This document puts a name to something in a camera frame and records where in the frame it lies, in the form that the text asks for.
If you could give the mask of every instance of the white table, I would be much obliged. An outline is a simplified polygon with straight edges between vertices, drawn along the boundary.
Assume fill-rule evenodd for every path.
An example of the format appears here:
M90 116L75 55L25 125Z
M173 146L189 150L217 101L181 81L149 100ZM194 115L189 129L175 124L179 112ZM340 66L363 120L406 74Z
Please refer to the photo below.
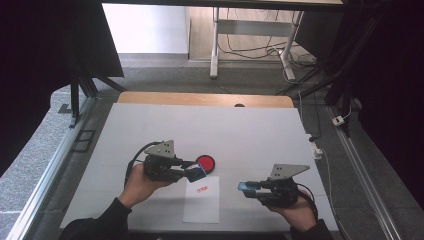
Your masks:
M133 208L129 229L145 232L288 231L281 216L237 190L241 181L265 180L274 163L305 164L294 177L314 193L330 230L338 230L297 109L114 104L80 185L61 224L98 217L123 189L127 163L152 141L172 139L177 157L215 158L220 177L218 224L184 223L186 179L156 191Z

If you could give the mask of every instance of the gray tile floor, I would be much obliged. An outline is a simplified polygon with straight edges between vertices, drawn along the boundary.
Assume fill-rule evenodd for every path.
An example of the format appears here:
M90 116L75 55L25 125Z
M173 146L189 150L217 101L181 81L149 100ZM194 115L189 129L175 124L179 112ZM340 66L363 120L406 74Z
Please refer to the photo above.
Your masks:
M125 79L114 79L129 90L176 91L235 94L273 95L287 87L281 77L279 64L220 63L219 79L208 77L208 64L176 59L149 61L121 56ZM86 153L71 152L58 174L54 185L40 208L26 239L57 239L58 228L73 193L78 186L85 166L90 159L109 110L116 102L118 93L108 86L96 82L99 98L94 110L85 123L84 130L94 130L95 138ZM288 94L295 96L297 89ZM317 93L317 112L313 96L303 99L302 113L306 128L312 135L318 134L318 147L328 155L331 173L332 197L338 218L352 239L386 239L380 224L370 207L368 199L352 170L346 152L341 145L335 128L331 125L326 107L322 102L325 91ZM69 114L58 114L62 104L69 104L69 88L52 95L52 107L33 139L16 159L12 167L0 179L0 239L5 239L23 209L34 186L37 184L47 163L62 140L63 132L70 123ZM300 102L295 102L300 110ZM370 172L382 199L386 203L403 239L422 239L424 236L424 213L418 206L395 171L388 164L374 143L362 131L357 121L357 111L351 115L352 141ZM317 161L323 183L329 192L327 161ZM342 239L335 233L336 239Z

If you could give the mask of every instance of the white paper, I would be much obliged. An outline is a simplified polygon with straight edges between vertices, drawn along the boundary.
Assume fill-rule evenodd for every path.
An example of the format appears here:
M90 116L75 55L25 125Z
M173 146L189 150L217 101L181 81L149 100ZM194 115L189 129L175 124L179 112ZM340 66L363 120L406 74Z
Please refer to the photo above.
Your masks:
M219 223L219 177L187 181L183 222Z

